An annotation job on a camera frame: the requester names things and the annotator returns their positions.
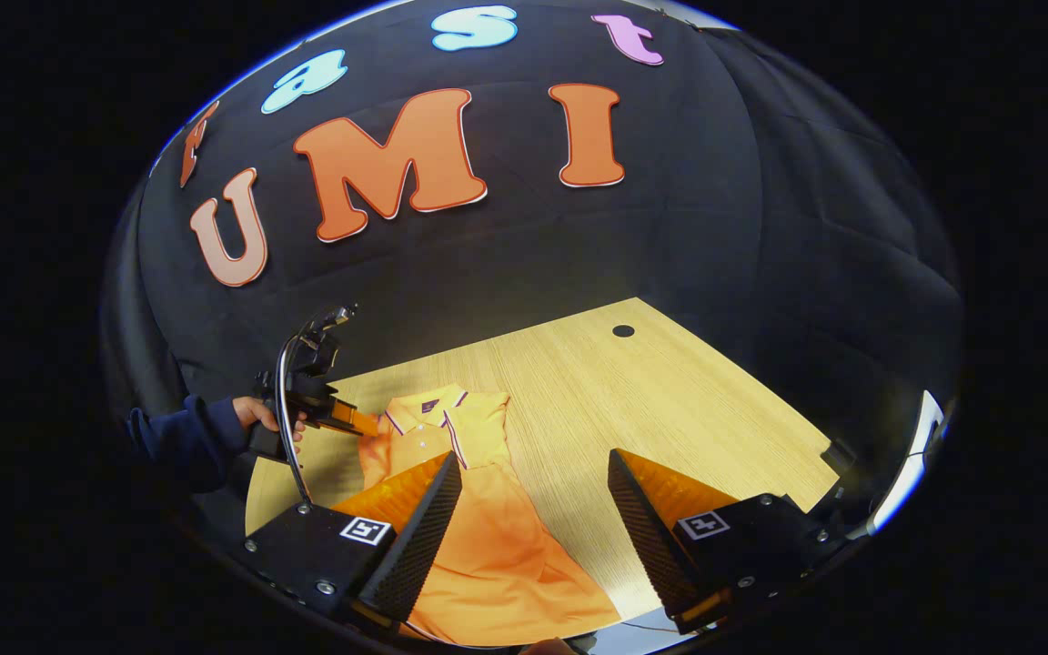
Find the shirt collar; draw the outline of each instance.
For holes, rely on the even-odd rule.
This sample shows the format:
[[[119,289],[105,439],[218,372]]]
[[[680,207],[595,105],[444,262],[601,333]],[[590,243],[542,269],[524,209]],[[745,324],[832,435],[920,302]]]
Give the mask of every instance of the shirt collar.
[[[458,407],[465,397],[466,391],[451,383],[437,390],[391,398],[390,406],[387,407],[387,418],[395,424],[400,434],[413,431],[420,424],[442,428],[447,419],[444,411]]]

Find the wooden table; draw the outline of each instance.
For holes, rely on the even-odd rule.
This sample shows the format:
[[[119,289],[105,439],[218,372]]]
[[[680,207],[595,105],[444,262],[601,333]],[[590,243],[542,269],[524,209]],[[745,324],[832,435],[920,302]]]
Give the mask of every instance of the wooden table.
[[[616,325],[636,332],[612,333]],[[828,439],[761,383],[638,299],[361,376],[339,397],[378,414],[392,397],[457,383],[507,391],[512,466],[537,512],[623,620],[660,607],[606,484],[623,447],[737,499],[789,494],[804,511],[835,484]],[[318,505],[362,490],[352,435],[307,429],[300,462]],[[287,465],[259,459],[245,533],[299,502]]]

